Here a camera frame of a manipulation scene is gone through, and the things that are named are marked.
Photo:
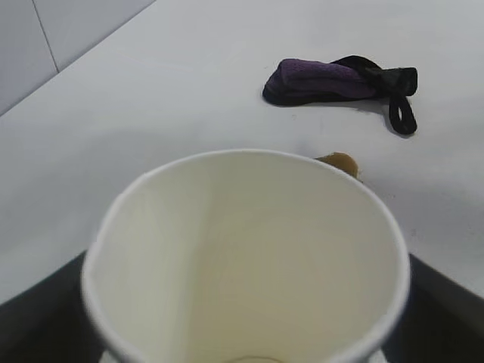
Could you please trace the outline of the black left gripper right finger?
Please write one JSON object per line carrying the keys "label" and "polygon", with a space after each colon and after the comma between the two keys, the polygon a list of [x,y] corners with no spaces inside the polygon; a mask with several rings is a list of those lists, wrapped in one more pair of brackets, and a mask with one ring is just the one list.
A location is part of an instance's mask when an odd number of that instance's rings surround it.
{"label": "black left gripper right finger", "polygon": [[411,255],[404,313],[383,345],[388,362],[482,362],[483,299]]}

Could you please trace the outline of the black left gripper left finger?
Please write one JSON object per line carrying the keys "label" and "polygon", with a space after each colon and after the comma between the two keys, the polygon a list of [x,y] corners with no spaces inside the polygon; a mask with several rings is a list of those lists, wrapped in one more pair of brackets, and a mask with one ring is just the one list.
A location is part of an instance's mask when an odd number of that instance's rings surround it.
{"label": "black left gripper left finger", "polygon": [[103,343],[82,304],[85,254],[1,304],[2,362],[98,362]]}

